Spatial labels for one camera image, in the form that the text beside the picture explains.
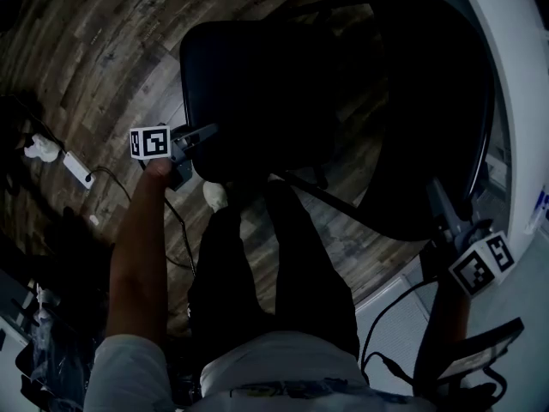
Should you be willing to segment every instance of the chair backrest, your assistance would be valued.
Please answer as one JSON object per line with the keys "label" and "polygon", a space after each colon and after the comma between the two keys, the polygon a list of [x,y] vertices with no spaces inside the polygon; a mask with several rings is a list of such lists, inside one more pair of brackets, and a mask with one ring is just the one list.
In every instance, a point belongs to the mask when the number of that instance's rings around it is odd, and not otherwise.
{"label": "chair backrest", "polygon": [[389,124],[361,220],[394,239],[432,237],[426,184],[439,178],[458,215],[484,160],[493,79],[484,44],[443,0],[372,0],[389,71]]}

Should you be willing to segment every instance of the curved white edge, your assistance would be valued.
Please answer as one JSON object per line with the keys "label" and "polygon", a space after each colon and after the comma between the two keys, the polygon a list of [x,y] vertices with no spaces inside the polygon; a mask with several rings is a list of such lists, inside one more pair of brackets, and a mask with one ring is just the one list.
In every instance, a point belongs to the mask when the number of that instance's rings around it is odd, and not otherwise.
{"label": "curved white edge", "polygon": [[518,260],[549,173],[549,51],[534,0],[469,0],[486,35],[509,121],[511,198],[508,240]]}

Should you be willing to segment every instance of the white power strip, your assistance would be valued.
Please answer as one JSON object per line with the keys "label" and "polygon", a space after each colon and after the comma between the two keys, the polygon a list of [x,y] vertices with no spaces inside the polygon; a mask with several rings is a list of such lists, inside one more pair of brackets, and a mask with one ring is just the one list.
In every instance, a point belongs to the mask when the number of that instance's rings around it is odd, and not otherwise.
{"label": "white power strip", "polygon": [[74,155],[72,151],[69,151],[65,158],[63,159],[63,164],[73,173],[73,175],[80,180],[84,186],[88,189],[92,187],[95,181],[95,176],[92,175],[92,178],[89,181],[86,181],[86,177],[89,175],[89,169],[86,168],[78,157]]}

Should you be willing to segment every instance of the black pants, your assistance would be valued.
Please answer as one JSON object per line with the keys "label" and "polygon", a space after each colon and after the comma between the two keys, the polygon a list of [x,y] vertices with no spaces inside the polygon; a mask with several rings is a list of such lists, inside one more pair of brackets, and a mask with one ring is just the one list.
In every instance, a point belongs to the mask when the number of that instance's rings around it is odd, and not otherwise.
{"label": "black pants", "polygon": [[264,195],[280,245],[276,314],[265,313],[257,301],[238,211],[230,206],[219,210],[202,236],[189,290],[199,365],[272,330],[321,337],[358,359],[351,290],[334,270],[309,214],[283,181],[269,182]]}

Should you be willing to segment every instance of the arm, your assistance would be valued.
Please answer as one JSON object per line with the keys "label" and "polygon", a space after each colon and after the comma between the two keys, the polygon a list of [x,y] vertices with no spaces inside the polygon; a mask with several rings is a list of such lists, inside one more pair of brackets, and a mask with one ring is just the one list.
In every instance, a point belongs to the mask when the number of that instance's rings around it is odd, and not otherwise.
{"label": "arm", "polygon": [[452,277],[442,275],[415,363],[413,379],[416,395],[429,397],[436,390],[437,377],[445,369],[439,366],[441,355],[448,345],[467,337],[470,305],[469,298]]}
{"label": "arm", "polygon": [[143,172],[112,253],[106,336],[131,334],[158,345],[167,316],[164,193],[172,168],[151,161]]}

